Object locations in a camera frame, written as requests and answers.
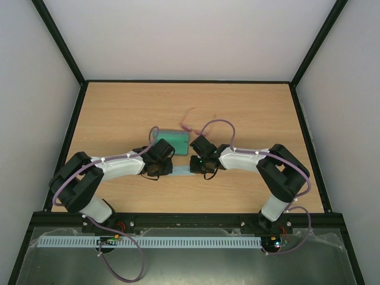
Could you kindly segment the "pink sunglasses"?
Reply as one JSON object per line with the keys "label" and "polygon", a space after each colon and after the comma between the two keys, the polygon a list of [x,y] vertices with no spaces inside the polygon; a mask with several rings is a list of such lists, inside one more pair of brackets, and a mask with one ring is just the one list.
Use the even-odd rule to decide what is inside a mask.
{"label": "pink sunglasses", "polygon": [[201,132],[203,126],[201,125],[201,121],[204,119],[204,115],[206,115],[211,120],[216,118],[216,114],[213,113],[211,115],[210,112],[203,113],[198,107],[190,107],[183,114],[182,119],[179,122],[179,126],[181,130],[186,131],[188,133],[194,133],[195,135],[203,135],[205,137],[209,137],[213,132],[213,126],[209,125],[206,129]]}

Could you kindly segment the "blue cleaning cloth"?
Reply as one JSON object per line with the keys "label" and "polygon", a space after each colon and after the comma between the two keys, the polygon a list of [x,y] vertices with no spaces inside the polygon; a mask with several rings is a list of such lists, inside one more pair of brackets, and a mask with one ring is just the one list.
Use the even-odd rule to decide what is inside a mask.
{"label": "blue cleaning cloth", "polygon": [[190,171],[190,165],[185,165],[185,166],[173,166],[172,173],[170,175],[172,176],[189,176],[193,175]]}

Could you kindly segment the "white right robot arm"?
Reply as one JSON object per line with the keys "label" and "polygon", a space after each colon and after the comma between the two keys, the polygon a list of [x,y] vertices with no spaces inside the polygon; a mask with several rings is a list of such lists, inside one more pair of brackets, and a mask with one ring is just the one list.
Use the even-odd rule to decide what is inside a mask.
{"label": "white right robot arm", "polygon": [[271,195],[258,213],[258,226],[273,232],[280,225],[280,216],[302,194],[311,190],[307,168],[283,145],[269,149],[248,150],[222,144],[216,147],[204,136],[190,143],[196,155],[191,156],[190,172],[215,176],[218,170],[246,170],[259,173]]}

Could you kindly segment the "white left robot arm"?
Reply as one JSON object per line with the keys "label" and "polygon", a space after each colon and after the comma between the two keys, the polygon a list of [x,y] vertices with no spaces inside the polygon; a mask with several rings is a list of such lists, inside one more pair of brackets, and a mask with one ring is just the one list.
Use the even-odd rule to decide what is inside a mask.
{"label": "white left robot arm", "polygon": [[164,139],[118,156],[90,157],[83,151],[77,152],[49,182],[52,202],[69,213],[81,213],[104,223],[114,209],[96,197],[101,183],[130,175],[157,180],[173,172],[174,154],[175,148]]}

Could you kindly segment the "grey-blue glasses case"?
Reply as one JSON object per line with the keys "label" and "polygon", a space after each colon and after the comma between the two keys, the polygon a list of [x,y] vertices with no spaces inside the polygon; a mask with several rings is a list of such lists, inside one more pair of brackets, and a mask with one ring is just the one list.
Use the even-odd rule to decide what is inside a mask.
{"label": "grey-blue glasses case", "polygon": [[153,138],[166,140],[175,149],[177,156],[188,155],[189,133],[186,131],[161,129],[159,133],[153,131]]}

